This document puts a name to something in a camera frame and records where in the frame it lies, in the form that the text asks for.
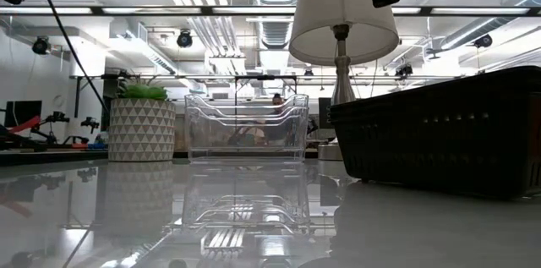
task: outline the lamp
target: lamp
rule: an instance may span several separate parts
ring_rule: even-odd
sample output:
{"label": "lamp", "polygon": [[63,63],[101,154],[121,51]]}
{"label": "lamp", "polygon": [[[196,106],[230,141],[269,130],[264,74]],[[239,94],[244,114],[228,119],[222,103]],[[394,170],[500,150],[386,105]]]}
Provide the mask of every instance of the lamp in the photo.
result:
{"label": "lamp", "polygon": [[390,7],[372,0],[298,0],[289,52],[298,60],[336,66],[331,104],[355,100],[349,65],[373,61],[398,46]]}

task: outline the white lampshade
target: white lampshade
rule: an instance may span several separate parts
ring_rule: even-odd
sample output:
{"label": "white lampshade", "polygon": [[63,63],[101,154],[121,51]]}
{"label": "white lampshade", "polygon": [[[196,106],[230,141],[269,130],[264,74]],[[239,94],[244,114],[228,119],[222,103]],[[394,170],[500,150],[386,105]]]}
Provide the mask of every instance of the white lampshade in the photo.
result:
{"label": "white lampshade", "polygon": [[398,45],[391,7],[375,8],[372,0],[298,0],[290,53],[306,63],[335,65],[331,27],[343,24],[350,25],[346,44],[351,64],[383,57]]}

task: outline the black cable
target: black cable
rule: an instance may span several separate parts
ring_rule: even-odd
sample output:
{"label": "black cable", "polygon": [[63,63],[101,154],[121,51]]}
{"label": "black cable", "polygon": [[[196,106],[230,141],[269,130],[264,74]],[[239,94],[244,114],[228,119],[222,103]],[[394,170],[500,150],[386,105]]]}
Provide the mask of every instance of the black cable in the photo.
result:
{"label": "black cable", "polygon": [[378,72],[378,59],[375,60],[374,78],[372,79],[372,90],[370,91],[370,98],[374,94],[375,75]]}
{"label": "black cable", "polygon": [[64,26],[62,25],[62,21],[60,20],[60,16],[58,16],[57,9],[54,7],[54,4],[52,3],[52,0],[47,0],[47,2],[49,3],[49,7],[51,7],[52,14],[53,14],[55,20],[57,21],[57,24],[58,24],[58,27],[60,28],[60,31],[62,31],[64,39],[68,43],[69,50],[71,50],[71,53],[74,55],[75,62],[77,63],[77,65],[79,65],[79,68],[81,69],[81,71],[83,72],[83,75],[85,76],[86,80],[88,81],[88,84],[90,85],[90,88],[92,88],[92,90],[96,94],[96,97],[98,98],[98,100],[101,103],[101,107],[103,108],[103,110],[106,113],[109,113],[109,109],[105,105],[105,102],[103,101],[103,98],[101,98],[100,93],[98,92],[98,89],[94,86],[94,83],[92,83],[92,80],[90,79],[88,74],[86,74],[85,68],[83,68],[83,65],[81,64],[81,61],[79,60],[79,56],[77,55],[77,52],[75,51],[74,46],[72,45],[71,41],[69,40],[68,33],[66,32],[66,30],[64,29]]}

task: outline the potted plant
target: potted plant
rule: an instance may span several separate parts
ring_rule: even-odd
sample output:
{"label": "potted plant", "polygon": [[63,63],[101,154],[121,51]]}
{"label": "potted plant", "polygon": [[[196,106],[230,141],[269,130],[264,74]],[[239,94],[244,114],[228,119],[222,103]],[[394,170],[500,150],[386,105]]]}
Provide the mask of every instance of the potted plant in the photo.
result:
{"label": "potted plant", "polygon": [[170,161],[175,106],[163,87],[140,78],[120,83],[111,104],[109,161]]}

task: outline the red object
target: red object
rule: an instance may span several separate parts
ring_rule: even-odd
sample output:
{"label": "red object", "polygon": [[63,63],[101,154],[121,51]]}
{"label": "red object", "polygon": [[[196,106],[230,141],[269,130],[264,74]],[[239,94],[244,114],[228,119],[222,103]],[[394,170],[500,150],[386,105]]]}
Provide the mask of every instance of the red object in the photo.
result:
{"label": "red object", "polygon": [[9,130],[9,133],[15,134],[15,133],[24,131],[25,129],[32,129],[37,124],[40,124],[40,121],[41,121],[40,116],[35,116],[35,117],[33,117],[32,119],[28,120],[25,123],[23,123],[23,124],[21,124],[21,125],[19,125],[17,127],[11,128]]}
{"label": "red object", "polygon": [[30,218],[32,216],[32,211],[26,209],[22,205],[13,202],[11,200],[8,200],[8,198],[5,195],[0,195],[0,205],[5,206],[6,208],[26,217]]}
{"label": "red object", "polygon": [[74,149],[88,149],[88,145],[85,144],[72,144],[71,146]]}

